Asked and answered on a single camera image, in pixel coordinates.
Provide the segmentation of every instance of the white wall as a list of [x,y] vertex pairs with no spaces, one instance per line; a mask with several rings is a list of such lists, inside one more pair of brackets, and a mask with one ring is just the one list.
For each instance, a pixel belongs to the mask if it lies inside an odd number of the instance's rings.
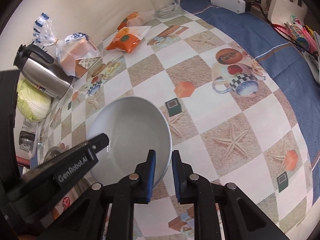
[[[41,12],[53,19],[58,38],[83,32],[98,45],[128,14],[152,9],[149,0],[23,0],[0,35],[0,70],[15,68],[13,60],[17,49],[20,44],[32,41],[33,22]],[[17,110],[16,153],[26,158],[27,153],[17,144],[22,122],[23,117]]]

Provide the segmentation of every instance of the white power strip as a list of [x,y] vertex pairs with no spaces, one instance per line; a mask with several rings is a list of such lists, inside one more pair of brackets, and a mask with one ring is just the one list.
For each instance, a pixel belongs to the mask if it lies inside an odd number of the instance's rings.
[[246,2],[244,0],[211,0],[211,4],[238,14],[246,11]]

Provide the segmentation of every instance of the black thermos handle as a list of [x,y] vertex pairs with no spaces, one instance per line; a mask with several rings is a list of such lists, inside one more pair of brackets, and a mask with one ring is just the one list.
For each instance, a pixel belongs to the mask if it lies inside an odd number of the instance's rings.
[[30,51],[34,54],[37,54],[41,59],[43,59],[46,63],[53,63],[54,59],[51,57],[48,53],[43,51],[41,48],[39,48],[36,45],[30,44],[26,47],[25,52]]

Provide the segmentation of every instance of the red sticker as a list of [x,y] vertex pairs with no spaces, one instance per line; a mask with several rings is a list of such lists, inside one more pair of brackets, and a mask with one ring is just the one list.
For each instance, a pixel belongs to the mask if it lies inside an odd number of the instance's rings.
[[65,211],[68,207],[70,207],[70,198],[64,197],[62,201],[63,211]]

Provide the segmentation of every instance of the black cable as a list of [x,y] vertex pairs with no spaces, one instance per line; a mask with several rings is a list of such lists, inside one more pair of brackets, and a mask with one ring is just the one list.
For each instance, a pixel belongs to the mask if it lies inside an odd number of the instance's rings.
[[[272,22],[270,22],[270,20],[268,19],[268,17],[266,16],[266,14],[264,13],[261,5],[259,3],[256,2],[252,2],[252,5],[256,5],[260,8],[261,13],[263,14],[263,16],[265,17],[265,19],[267,20],[267,23],[284,39],[286,39],[287,41],[289,41],[290,43],[300,47],[301,49],[303,49],[305,52],[307,52],[308,54],[310,54],[312,57],[314,57],[316,60],[318,60],[313,54],[311,54],[309,51],[305,50],[305,48],[303,48],[300,44],[298,44],[295,40],[293,40],[287,33],[283,32],[282,30],[278,29],[276,26],[274,26],[272,24]],[[291,40],[287,39],[286,37],[284,37],[283,35],[281,35],[279,32],[282,32],[284,35],[286,35],[287,37],[289,37]]]

